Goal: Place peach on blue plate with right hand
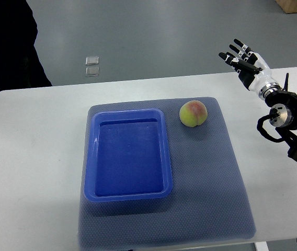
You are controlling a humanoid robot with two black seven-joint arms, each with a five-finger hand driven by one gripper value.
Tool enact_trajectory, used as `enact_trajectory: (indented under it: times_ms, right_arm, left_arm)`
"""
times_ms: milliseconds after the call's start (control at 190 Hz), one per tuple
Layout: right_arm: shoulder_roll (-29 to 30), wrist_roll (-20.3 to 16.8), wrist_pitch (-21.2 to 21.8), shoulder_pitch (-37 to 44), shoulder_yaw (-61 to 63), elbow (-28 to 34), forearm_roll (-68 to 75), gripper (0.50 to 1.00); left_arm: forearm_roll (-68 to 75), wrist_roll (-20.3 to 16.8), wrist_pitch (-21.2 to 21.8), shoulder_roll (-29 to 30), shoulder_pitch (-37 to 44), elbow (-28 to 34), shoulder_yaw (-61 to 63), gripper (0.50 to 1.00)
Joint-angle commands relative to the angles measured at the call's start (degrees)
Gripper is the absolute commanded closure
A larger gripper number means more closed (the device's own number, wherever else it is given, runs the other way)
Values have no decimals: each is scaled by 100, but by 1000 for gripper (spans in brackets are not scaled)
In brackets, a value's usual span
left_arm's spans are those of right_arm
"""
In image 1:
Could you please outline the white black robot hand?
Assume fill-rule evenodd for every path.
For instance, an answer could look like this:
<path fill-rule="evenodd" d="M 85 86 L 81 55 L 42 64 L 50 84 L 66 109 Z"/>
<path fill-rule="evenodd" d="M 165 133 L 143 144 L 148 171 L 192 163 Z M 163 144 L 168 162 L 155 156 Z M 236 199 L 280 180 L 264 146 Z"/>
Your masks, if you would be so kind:
<path fill-rule="evenodd" d="M 238 39 L 234 39 L 234 44 L 229 45 L 229 48 L 235 53 L 220 52 L 219 57 L 238 74 L 247 90 L 255 92 L 264 100 L 269 92 L 281 88 L 259 53 Z"/>

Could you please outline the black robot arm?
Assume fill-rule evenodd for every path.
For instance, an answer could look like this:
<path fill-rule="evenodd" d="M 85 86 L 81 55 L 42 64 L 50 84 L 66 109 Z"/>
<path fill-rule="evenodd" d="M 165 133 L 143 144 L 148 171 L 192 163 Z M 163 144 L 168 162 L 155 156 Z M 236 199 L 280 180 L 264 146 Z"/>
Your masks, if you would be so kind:
<path fill-rule="evenodd" d="M 297 94 L 288 91 L 288 86 L 286 74 L 283 88 L 275 85 L 261 95 L 270 111 L 258 120 L 257 130 L 269 141 L 286 142 L 288 157 L 297 162 Z"/>

